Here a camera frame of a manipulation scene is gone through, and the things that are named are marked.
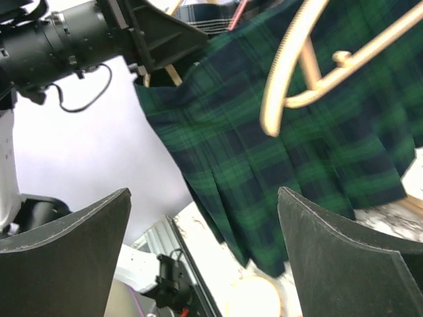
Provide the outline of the navy beige plaid skirt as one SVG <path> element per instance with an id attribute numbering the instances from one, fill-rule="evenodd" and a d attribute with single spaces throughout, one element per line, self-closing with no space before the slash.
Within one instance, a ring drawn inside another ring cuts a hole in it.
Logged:
<path id="1" fill-rule="evenodd" d="M 174 17 L 209 35 L 225 32 L 240 1 L 207 3 L 205 1 L 181 5 Z"/>

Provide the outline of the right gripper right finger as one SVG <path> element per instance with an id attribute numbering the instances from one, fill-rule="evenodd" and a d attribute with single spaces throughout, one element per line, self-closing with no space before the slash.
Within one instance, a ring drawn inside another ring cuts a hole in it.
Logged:
<path id="1" fill-rule="evenodd" d="M 278 215 L 304 316 L 421 316 L 422 244 L 282 187 Z"/>

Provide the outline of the wooden hanger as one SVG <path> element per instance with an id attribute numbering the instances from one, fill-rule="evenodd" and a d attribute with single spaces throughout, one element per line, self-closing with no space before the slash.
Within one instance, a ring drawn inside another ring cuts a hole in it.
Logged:
<path id="1" fill-rule="evenodd" d="M 334 52 L 332 58 L 337 67 L 323 77 L 310 33 L 328 4 L 328 1 L 304 1 L 277 49 L 260 109 L 262 130 L 271 137 L 280 134 L 284 108 L 302 108 L 316 102 L 422 21 L 420 1 L 356 53 Z M 301 66 L 307 90 L 288 97 L 297 64 Z"/>
<path id="2" fill-rule="evenodd" d="M 167 10 L 165 11 L 166 14 L 173 16 L 174 13 L 176 12 L 176 10 L 181 6 L 181 4 L 183 3 L 183 0 L 177 0 L 177 1 L 173 1 L 172 5 L 170 5 Z M 182 84 L 182 79 L 179 76 L 178 72 L 176 71 L 176 69 L 174 68 L 173 65 L 169 64 L 165 67 L 165 71 L 167 72 L 167 74 L 169 75 L 169 77 L 171 78 L 172 82 L 174 83 L 175 86 L 179 86 Z M 143 77 L 143 85 L 144 87 L 149 87 L 150 85 L 150 80 L 151 80 L 151 75 L 150 74 L 146 74 Z"/>

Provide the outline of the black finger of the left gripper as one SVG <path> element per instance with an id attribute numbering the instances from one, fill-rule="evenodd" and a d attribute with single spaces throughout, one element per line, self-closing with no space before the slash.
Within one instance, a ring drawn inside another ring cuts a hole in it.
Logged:
<path id="1" fill-rule="evenodd" d="M 208 36 L 201 30 L 174 18 L 146 2 L 136 4 L 135 16 L 144 31 L 147 47 L 155 60 L 154 71 L 172 64 L 204 47 Z"/>

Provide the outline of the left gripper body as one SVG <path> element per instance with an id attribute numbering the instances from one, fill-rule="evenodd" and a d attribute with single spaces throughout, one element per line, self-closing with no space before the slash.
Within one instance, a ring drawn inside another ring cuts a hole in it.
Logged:
<path id="1" fill-rule="evenodd" d="M 152 74 L 155 60 L 147 47 L 144 31 L 135 16 L 136 4 L 144 8 L 144 1 L 113 1 L 98 2 L 98 7 L 108 26 L 116 52 L 124 59 L 128 69 L 139 75 Z"/>

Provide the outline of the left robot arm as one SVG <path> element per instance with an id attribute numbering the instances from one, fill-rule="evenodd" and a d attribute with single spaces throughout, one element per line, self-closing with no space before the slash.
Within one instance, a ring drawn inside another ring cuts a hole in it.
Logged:
<path id="1" fill-rule="evenodd" d="M 160 11 L 147 1 L 89 1 L 62 12 L 49 12 L 41 1 L 32 11 L 24 1 L 1 3 L 1 74 L 10 93 L 20 93 L 35 104 L 45 100 L 45 90 L 71 74 L 86 72 L 108 59 L 122 56 L 130 71 L 146 75 L 174 63 L 204 46 L 208 37 L 200 30 Z M 72 213 L 59 200 L 47 199 L 50 208 L 37 219 L 16 183 L 13 146 L 9 132 L 13 111 L 1 116 L 5 156 L 1 167 L 1 227 L 19 226 L 16 234 L 1 239 L 6 255 L 35 255 L 45 260 L 76 243 L 76 232 L 105 233 L 103 253 L 112 271 L 123 253 L 121 243 L 131 202 L 127 189 L 118 190 L 88 208 Z"/>

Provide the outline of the green plaid skirt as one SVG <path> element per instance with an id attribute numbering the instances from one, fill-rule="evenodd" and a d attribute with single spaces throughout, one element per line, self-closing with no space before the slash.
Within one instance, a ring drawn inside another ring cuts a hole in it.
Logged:
<path id="1" fill-rule="evenodd" d="M 401 178 L 422 146 L 421 24 L 316 103 L 285 110 L 278 137 L 264 134 L 264 85 L 299 6 L 283 1 L 181 59 L 180 86 L 165 72 L 135 82 L 216 239 L 272 277 L 288 260 L 280 187 L 353 219 L 404 197 Z"/>

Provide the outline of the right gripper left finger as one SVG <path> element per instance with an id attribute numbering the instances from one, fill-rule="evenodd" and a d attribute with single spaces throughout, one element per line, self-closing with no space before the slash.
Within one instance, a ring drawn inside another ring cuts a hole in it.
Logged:
<path id="1" fill-rule="evenodd" d="M 123 188 L 1 240 L 1 315 L 103 316 L 131 209 Z"/>

